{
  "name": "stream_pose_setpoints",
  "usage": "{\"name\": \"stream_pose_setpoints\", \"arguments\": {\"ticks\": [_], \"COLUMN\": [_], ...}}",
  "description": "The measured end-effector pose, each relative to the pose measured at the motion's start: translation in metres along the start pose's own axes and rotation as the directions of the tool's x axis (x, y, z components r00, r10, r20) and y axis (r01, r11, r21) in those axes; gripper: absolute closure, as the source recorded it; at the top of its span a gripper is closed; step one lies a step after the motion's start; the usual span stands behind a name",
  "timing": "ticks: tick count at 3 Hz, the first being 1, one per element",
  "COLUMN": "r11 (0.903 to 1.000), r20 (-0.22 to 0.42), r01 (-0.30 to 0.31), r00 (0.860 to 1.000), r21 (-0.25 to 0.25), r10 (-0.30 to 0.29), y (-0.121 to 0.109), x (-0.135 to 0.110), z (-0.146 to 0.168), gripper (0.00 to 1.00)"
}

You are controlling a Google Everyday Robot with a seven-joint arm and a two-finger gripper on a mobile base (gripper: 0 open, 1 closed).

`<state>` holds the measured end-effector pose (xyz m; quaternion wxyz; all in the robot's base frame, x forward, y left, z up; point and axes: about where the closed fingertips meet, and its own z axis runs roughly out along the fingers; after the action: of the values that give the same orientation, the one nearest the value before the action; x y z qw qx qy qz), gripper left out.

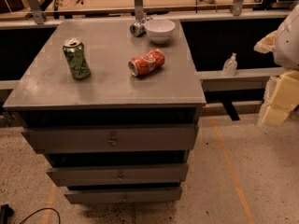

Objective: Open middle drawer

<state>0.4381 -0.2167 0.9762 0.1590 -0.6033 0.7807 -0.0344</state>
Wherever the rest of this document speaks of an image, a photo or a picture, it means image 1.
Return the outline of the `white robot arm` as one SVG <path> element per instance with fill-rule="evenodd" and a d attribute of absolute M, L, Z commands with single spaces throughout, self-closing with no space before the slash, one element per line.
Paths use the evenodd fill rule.
<path fill-rule="evenodd" d="M 273 56 L 276 64 L 288 69 L 299 69 L 299 5 L 278 27 Z"/>

